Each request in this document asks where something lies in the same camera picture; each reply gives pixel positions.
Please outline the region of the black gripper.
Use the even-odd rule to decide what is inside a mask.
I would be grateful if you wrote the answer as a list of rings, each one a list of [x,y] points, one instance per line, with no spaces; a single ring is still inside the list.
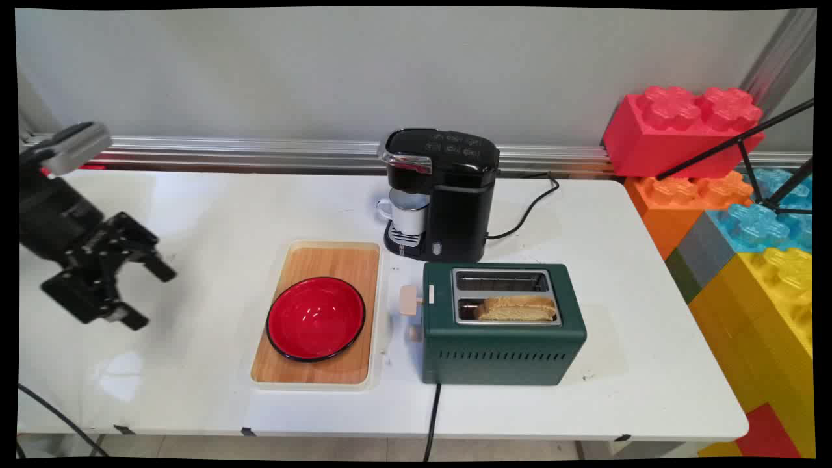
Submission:
[[[104,214],[63,180],[39,171],[19,179],[19,241],[39,258],[67,267],[68,254],[104,222]],[[117,260],[66,268],[42,282],[41,290],[83,324],[119,322],[133,331],[149,318],[122,300],[117,272],[139,263],[162,282],[177,275],[157,251],[159,238],[121,211],[104,223],[107,255]]]

